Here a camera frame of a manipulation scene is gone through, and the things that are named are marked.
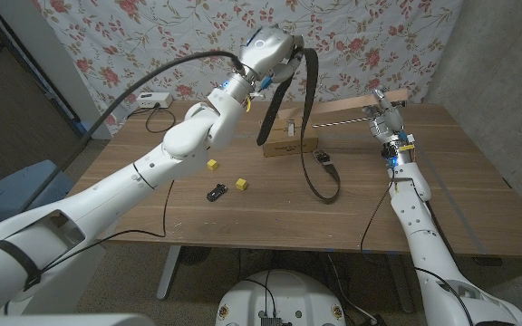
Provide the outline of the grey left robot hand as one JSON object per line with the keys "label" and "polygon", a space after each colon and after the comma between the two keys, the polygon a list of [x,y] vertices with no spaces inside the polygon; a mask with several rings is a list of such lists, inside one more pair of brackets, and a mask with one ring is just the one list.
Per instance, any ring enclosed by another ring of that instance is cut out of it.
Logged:
{"label": "grey left robot hand", "polygon": [[239,61],[244,66],[244,77],[249,82],[261,82],[269,78],[272,83],[281,83],[292,77],[301,62],[302,35],[290,34],[277,24],[266,25],[255,30],[241,46]]}

